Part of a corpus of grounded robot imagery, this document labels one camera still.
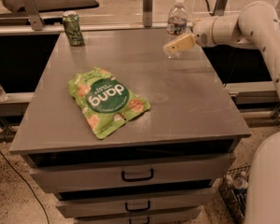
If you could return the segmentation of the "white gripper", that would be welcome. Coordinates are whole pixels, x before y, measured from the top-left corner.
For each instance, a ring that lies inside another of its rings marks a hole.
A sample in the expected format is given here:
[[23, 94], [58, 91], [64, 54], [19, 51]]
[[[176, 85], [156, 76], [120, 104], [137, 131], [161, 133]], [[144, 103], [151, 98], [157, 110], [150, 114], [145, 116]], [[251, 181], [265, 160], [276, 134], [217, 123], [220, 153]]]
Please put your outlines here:
[[166, 54], [176, 54], [181, 51], [192, 49], [196, 42], [201, 47], [212, 47], [212, 17], [195, 20], [193, 23], [193, 34], [183, 34], [163, 46]]

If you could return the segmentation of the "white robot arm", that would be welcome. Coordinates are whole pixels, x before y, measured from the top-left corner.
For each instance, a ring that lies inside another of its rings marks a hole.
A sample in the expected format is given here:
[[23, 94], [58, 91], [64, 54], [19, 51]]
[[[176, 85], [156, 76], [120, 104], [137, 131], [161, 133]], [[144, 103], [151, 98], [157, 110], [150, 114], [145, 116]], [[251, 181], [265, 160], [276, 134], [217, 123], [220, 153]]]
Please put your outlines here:
[[[280, 100], [280, 22], [269, 3], [256, 1], [238, 14], [197, 21], [191, 34], [178, 36], [163, 50], [175, 54], [196, 45], [258, 49]], [[262, 142], [252, 161], [244, 224], [280, 224], [280, 132]]]

